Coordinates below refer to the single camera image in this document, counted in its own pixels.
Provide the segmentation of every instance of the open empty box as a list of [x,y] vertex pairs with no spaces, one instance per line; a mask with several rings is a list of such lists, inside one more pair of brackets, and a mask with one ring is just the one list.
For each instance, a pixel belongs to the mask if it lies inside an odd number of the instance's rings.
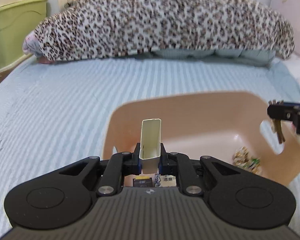
[[133,152],[140,142],[145,119],[161,119],[161,142],[167,152],[187,154],[190,159],[210,155],[232,164],[235,151],[246,146],[260,158],[262,176],[288,185],[300,173],[300,145],[282,124],[286,142],[276,154],[260,133],[268,104],[245,92],[215,92],[155,98],[127,103],[114,111],[103,149],[110,159],[118,152]]

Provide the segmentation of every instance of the light blue quilt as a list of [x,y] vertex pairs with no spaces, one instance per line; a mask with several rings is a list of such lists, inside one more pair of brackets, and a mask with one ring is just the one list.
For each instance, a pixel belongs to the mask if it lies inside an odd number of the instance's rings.
[[[163,59],[105,59],[56,65],[31,58],[0,84],[0,236],[10,228],[3,209],[14,186],[90,155],[100,155],[111,113],[143,98],[244,90],[300,100],[282,63],[271,68]],[[300,176],[291,227],[300,234]]]

